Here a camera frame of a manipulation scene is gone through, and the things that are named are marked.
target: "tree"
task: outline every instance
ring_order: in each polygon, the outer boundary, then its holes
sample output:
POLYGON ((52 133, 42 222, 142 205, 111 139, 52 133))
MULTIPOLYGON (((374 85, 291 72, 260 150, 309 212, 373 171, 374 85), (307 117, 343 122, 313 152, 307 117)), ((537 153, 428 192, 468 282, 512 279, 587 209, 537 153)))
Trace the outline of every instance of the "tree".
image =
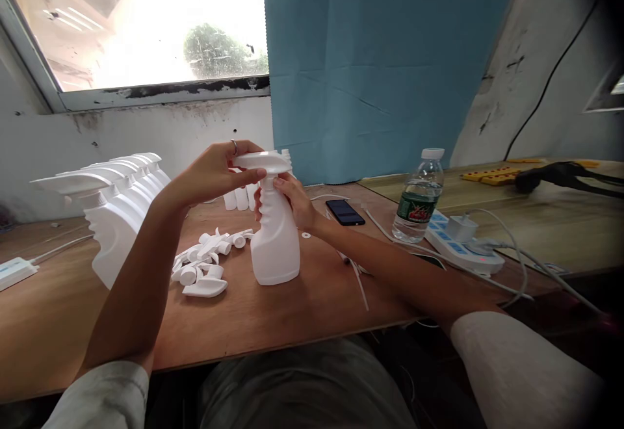
POLYGON ((268 57, 240 44, 208 23, 195 26, 184 40, 184 58, 197 79, 231 78, 268 73, 268 57))

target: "yellow object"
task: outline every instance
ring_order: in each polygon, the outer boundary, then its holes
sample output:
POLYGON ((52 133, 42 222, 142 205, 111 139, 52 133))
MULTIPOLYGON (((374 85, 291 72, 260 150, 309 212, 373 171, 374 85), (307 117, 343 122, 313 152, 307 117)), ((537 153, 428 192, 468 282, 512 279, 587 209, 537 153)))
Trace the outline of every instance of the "yellow object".
POLYGON ((546 160, 545 159, 541 159, 541 158, 520 158, 520 159, 508 159, 507 160, 508 163, 545 163, 546 160))
POLYGON ((600 163, 598 161, 574 161, 577 164, 580 164, 581 166, 583 166, 584 168, 597 168, 598 166, 600 166, 600 163))
POLYGON ((483 177, 479 182, 485 183, 488 185, 507 185, 510 183, 514 183, 516 174, 504 174, 504 175, 490 175, 488 177, 483 177))
POLYGON ((483 177, 489 176, 505 176, 507 174, 517 174, 520 172, 520 169, 510 168, 509 166, 505 166, 499 169, 492 169, 489 171, 483 172, 469 172, 468 174, 462 174, 461 178, 464 180, 471 180, 475 182, 479 182, 483 177))

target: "smartphone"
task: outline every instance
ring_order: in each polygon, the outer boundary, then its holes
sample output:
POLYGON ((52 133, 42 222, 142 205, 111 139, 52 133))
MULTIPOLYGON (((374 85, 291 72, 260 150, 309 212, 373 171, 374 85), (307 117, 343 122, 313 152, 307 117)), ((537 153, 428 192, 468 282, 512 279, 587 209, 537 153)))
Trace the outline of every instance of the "smartphone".
POLYGON ((423 255, 421 253, 413 253, 412 255, 414 255, 414 257, 420 257, 421 259, 428 261, 432 265, 435 265, 439 268, 442 268, 443 270, 446 270, 444 264, 437 258, 432 257, 431 255, 423 255))
POLYGON ((343 226, 359 226, 365 223, 364 218, 351 208, 351 205, 346 200, 328 200, 325 203, 343 226))

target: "water bottle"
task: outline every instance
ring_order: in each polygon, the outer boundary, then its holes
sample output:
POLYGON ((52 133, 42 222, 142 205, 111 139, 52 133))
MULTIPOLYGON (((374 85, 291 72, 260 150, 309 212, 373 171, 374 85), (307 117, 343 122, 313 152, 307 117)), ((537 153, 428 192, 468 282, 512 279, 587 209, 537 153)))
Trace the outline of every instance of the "water bottle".
POLYGON ((442 193, 442 156, 443 148, 424 149, 418 169, 405 181, 395 221, 392 223, 392 234, 398 240, 415 244, 423 239, 442 193))

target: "hand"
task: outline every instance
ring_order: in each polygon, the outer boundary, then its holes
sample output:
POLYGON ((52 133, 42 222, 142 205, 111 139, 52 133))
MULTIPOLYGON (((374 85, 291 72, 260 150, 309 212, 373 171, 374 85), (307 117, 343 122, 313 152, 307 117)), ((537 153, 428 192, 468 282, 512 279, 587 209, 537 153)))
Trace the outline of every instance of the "hand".
MULTIPOLYGON (((312 231, 316 224, 318 224, 319 218, 322 218, 320 213, 314 209, 312 202, 307 197, 304 190, 304 186, 291 176, 288 172, 280 174, 273 179, 273 187, 278 191, 286 195, 288 202, 291 204, 292 214, 294 215, 294 223, 302 231, 312 231)), ((261 189, 257 189, 253 197, 255 198, 255 220, 260 221, 262 214, 260 213, 260 192, 261 189)))
POLYGON ((236 140, 236 145, 238 152, 232 142, 211 144, 182 174, 169 182, 157 198, 183 208, 212 200, 264 178, 267 171, 262 168, 241 168, 243 172, 230 169, 234 167, 232 159, 236 156, 263 151, 249 140, 236 140))

